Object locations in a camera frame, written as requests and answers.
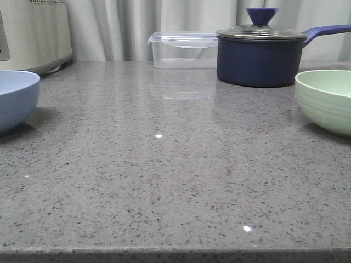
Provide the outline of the white curtain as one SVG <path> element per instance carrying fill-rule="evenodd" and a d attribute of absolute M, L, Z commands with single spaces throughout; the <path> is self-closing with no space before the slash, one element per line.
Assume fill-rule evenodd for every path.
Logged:
<path fill-rule="evenodd" d="M 350 1 L 67 1 L 73 56 L 150 61 L 156 31 L 203 31 L 249 23 L 248 7 L 278 8 L 272 24 L 297 31 L 350 23 Z"/>

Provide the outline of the glass lid with blue knob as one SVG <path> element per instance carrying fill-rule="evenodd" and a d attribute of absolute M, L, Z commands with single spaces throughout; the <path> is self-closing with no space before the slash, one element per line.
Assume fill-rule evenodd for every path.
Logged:
<path fill-rule="evenodd" d="M 279 8 L 246 8 L 251 24 L 218 30 L 217 37 L 248 40 L 306 39 L 307 35 L 279 25 L 269 25 Z"/>

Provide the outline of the light blue bowl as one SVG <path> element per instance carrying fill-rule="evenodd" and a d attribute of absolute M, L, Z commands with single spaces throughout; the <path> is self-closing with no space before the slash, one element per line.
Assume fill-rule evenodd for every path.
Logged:
<path fill-rule="evenodd" d="M 29 71 L 1 71 L 1 133 L 23 123 L 36 109 L 40 76 Z"/>

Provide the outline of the light green bowl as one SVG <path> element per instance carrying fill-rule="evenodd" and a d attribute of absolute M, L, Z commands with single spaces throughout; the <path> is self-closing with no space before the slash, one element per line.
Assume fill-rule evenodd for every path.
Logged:
<path fill-rule="evenodd" d="M 313 70 L 297 74 L 295 99 L 314 124 L 350 137 L 350 71 Z"/>

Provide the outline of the white kitchen appliance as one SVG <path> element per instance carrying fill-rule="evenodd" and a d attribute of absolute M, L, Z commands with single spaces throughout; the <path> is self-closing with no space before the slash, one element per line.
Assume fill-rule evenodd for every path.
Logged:
<path fill-rule="evenodd" d="M 1 70 L 45 73 L 71 58 L 65 1 L 1 1 Z"/>

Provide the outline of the dark blue saucepan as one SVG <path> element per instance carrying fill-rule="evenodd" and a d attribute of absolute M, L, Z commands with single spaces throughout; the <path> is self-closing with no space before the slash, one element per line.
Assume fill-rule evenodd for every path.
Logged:
<path fill-rule="evenodd" d="M 306 39 L 248 40 L 218 38 L 217 76 L 247 87 L 282 87 L 293 83 L 302 49 L 315 37 L 346 33 L 350 25 L 322 26 L 302 33 Z"/>

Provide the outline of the clear plastic food container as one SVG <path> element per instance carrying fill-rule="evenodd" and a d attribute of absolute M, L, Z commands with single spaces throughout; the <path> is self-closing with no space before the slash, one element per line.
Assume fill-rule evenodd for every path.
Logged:
<path fill-rule="evenodd" d="M 155 68 L 216 68 L 218 39 L 214 33 L 155 32 L 148 42 L 152 45 Z"/>

